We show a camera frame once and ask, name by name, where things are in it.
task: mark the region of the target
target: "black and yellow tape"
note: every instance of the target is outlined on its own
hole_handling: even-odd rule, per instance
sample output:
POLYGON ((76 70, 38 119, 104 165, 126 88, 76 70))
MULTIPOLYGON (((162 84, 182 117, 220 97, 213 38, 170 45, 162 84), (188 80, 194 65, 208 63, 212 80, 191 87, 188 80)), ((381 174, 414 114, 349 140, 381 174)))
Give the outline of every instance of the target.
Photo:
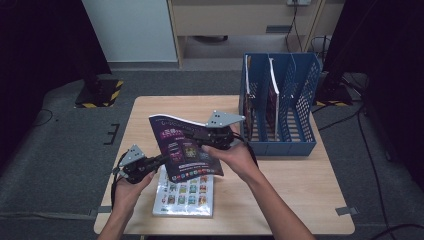
POLYGON ((352 102, 350 101, 316 101, 317 106, 350 106, 352 102))
POLYGON ((106 99, 109 99, 107 101, 103 101, 103 102, 94 102, 94 101, 87 101, 87 102, 82 102, 80 104, 76 104, 75 107, 77 108, 96 108, 96 107, 111 107, 113 106, 113 104, 116 101, 116 98, 119 95, 119 92, 121 91, 121 87, 122 84, 124 83, 124 81, 122 80, 118 80, 115 81, 116 85, 112 86, 113 89, 112 91, 110 91, 109 96, 107 96, 106 99))

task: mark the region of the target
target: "magazine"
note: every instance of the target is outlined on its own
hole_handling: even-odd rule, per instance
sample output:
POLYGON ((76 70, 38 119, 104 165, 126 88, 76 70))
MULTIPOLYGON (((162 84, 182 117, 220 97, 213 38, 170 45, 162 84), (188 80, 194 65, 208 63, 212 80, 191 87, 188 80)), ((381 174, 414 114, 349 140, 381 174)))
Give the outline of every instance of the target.
POLYGON ((202 175, 186 182, 169 181, 165 166, 161 167, 154 216, 212 217, 213 175, 202 175))
POLYGON ((165 114, 152 115, 149 121, 161 154, 170 158, 165 167, 171 182, 208 174, 224 176, 219 159, 203 151, 196 140, 185 137, 187 132, 207 135, 205 124, 165 114))
POLYGON ((268 88, 268 98, 266 104, 266 120, 271 127, 274 135, 274 141, 278 140, 278 108, 279 108, 279 99, 280 92, 278 91, 277 82, 275 81, 274 68, 273 68, 273 59, 269 58, 269 73, 266 74, 269 77, 269 88, 268 88))
POLYGON ((243 102, 243 114, 246 116, 246 129, 247 129, 247 140, 251 141, 253 137, 253 126, 255 121, 255 112, 252 104, 252 99, 255 98, 250 92, 250 82, 249 82, 249 68, 250 68, 251 56, 246 55, 244 58, 244 71, 245 71, 245 81, 246 81, 246 93, 244 96, 243 102))

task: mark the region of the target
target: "person's left hand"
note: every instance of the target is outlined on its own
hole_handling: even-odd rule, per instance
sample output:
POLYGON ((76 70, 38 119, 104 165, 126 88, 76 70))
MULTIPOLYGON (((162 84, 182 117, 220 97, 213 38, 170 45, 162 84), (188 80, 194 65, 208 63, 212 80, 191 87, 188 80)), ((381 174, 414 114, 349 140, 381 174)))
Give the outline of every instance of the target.
POLYGON ((155 172, 153 171, 146 175, 143 180, 137 184, 131 184, 123 178, 118 179, 118 182, 116 183, 113 211, 119 211, 127 215, 128 218, 131 218, 141 191, 150 184, 154 175, 155 172))

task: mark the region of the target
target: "blue file organizer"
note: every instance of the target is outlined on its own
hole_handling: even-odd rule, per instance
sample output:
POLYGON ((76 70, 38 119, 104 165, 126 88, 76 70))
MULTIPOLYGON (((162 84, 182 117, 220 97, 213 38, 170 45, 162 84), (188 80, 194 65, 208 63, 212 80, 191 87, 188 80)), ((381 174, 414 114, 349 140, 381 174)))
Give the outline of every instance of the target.
MULTIPOLYGON (((308 156, 316 145, 309 116, 321 66, 313 53, 246 53, 240 87, 239 114, 250 101, 254 109, 253 134, 249 143, 258 156, 308 156), (266 120, 267 98, 272 74, 279 95, 277 139, 266 120), (250 98, 246 96, 250 89, 250 98)), ((247 139, 246 121, 240 125, 247 139)))

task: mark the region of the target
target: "metal bracket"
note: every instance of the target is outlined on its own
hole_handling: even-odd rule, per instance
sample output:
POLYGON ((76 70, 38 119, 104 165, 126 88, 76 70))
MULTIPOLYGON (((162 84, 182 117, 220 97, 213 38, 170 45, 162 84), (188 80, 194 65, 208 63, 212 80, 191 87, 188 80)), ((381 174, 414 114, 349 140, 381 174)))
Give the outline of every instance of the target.
POLYGON ((206 127, 222 128, 236 122, 244 121, 245 119, 245 116, 214 110, 208 122, 206 123, 206 127))
POLYGON ((145 157, 146 155, 141 151, 141 149, 137 145, 133 145, 125 154, 125 157, 122 159, 121 163, 119 164, 120 167, 126 166, 130 163, 133 163, 140 158, 145 157))

